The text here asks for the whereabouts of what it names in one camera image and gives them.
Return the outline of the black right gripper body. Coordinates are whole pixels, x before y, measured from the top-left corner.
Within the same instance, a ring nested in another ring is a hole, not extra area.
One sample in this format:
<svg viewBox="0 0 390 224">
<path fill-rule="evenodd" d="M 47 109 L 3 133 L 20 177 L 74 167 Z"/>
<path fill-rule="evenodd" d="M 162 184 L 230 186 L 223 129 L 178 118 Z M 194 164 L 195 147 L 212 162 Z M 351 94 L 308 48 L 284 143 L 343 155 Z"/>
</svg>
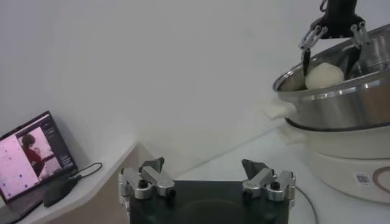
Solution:
<svg viewBox="0 0 390 224">
<path fill-rule="evenodd" d="M 352 27 L 361 30 L 366 21 L 355 13 L 357 0 L 323 0 L 320 4 L 320 11 L 323 15 L 314 20 L 310 30 L 320 34 L 323 28 L 326 33 L 321 39 L 350 38 L 354 37 Z"/>
</svg>

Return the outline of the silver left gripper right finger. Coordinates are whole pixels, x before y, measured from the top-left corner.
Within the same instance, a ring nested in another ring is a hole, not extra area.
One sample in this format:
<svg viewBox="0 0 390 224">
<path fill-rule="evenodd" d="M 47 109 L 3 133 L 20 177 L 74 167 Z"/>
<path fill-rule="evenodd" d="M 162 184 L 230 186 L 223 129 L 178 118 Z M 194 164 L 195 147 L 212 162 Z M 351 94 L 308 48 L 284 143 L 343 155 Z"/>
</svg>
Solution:
<svg viewBox="0 0 390 224">
<path fill-rule="evenodd" d="M 246 201 L 260 198 L 265 194 L 266 198 L 274 202 L 295 202 L 296 199 L 296 175 L 293 171 L 283 170 L 276 174 L 265 163 L 242 159 L 241 164 L 247 175 L 242 182 L 243 197 Z"/>
</svg>

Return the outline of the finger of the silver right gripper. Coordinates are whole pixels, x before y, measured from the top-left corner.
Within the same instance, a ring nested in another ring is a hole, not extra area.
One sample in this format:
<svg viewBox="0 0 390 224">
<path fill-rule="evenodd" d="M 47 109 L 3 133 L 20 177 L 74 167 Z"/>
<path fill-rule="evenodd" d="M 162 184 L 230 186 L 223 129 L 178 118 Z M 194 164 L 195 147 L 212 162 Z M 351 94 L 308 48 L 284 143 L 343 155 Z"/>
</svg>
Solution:
<svg viewBox="0 0 390 224">
<path fill-rule="evenodd" d="M 302 41 L 299 44 L 299 48 L 302 50 L 301 61 L 304 76 L 308 74 L 311 58 L 311 48 L 327 33 L 327 31 L 327 27 L 316 26 L 313 30 L 309 30 L 302 38 Z"/>
<path fill-rule="evenodd" d="M 366 22 L 361 21 L 350 27 L 352 32 L 351 42 L 353 47 L 349 50 L 348 62 L 346 67 L 346 76 L 351 76 L 354 65 L 359 61 L 363 47 L 371 44 L 368 32 L 366 30 Z"/>
</svg>

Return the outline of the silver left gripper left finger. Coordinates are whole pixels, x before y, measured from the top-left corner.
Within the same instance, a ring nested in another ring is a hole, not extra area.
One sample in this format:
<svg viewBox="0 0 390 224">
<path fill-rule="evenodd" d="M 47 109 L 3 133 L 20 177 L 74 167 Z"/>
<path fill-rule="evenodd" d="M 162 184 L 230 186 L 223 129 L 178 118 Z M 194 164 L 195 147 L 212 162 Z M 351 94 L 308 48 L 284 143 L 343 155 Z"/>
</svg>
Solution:
<svg viewBox="0 0 390 224">
<path fill-rule="evenodd" d="M 127 167 L 118 174 L 118 193 L 121 199 L 134 196 L 147 200 L 154 192 L 164 198 L 176 196 L 175 182 L 163 171 L 164 157 L 145 161 L 139 168 Z"/>
</svg>

